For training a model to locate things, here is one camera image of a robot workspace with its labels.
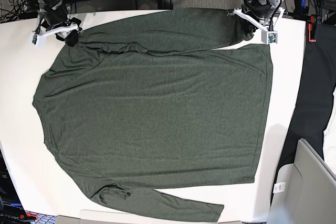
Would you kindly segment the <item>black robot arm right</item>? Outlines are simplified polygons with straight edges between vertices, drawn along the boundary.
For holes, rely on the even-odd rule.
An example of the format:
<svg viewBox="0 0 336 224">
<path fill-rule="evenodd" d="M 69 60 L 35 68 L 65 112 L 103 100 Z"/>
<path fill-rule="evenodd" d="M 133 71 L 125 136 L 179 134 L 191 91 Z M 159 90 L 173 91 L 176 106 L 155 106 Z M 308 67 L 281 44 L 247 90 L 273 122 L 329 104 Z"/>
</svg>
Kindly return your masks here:
<svg viewBox="0 0 336 224">
<path fill-rule="evenodd" d="M 35 46 L 42 46 L 48 36 L 55 35 L 66 45 L 73 47 L 78 42 L 81 20 L 68 17 L 68 9 L 64 0 L 36 0 L 37 11 L 36 28 L 31 32 L 30 42 Z"/>
</svg>

